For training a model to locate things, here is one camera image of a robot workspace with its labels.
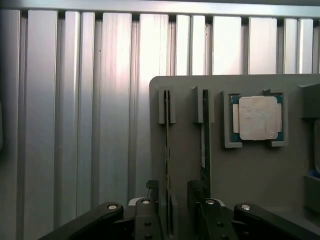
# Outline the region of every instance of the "silver screw head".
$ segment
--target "silver screw head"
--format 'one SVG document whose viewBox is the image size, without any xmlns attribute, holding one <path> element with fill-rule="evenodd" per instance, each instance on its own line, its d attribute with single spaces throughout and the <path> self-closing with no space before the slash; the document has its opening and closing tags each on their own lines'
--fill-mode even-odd
<svg viewBox="0 0 320 240">
<path fill-rule="evenodd" d="M 117 208 L 117 205 L 109 205 L 108 206 L 108 209 L 112 210 L 112 209 L 116 209 Z"/>
<path fill-rule="evenodd" d="M 251 209 L 249 205 L 241 205 L 241 208 L 246 211 L 249 211 Z"/>
<path fill-rule="evenodd" d="M 215 203 L 212 199 L 207 199 L 205 202 L 209 205 L 212 205 Z"/>
</svg>

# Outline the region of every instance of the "corrugated metal wall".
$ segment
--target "corrugated metal wall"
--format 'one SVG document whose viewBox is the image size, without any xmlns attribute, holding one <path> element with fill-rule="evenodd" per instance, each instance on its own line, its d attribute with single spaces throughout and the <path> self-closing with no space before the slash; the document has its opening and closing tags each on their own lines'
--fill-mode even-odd
<svg viewBox="0 0 320 240">
<path fill-rule="evenodd" d="M 0 239 L 145 196 L 149 82 L 319 72 L 312 19 L 1 10 Z"/>
</svg>

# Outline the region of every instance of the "metal frame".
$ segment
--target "metal frame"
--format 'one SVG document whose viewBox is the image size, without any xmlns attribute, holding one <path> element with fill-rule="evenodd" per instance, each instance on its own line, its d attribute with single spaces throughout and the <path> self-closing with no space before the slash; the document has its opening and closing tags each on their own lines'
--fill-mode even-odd
<svg viewBox="0 0 320 240">
<path fill-rule="evenodd" d="M 320 18 L 320 6 L 263 5 L 152 0 L 4 0 L 3 9 L 51 9 L 153 14 L 201 14 L 224 16 L 268 16 Z"/>
</svg>

